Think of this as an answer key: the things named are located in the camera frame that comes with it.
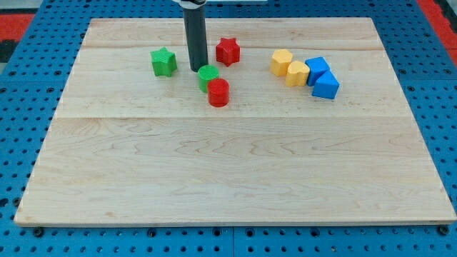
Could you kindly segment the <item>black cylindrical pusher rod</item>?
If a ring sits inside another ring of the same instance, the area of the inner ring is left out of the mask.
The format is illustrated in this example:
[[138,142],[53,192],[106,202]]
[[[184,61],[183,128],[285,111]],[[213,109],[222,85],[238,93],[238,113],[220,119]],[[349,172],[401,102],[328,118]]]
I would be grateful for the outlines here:
[[183,2],[184,26],[192,71],[209,63],[206,40],[205,2]]

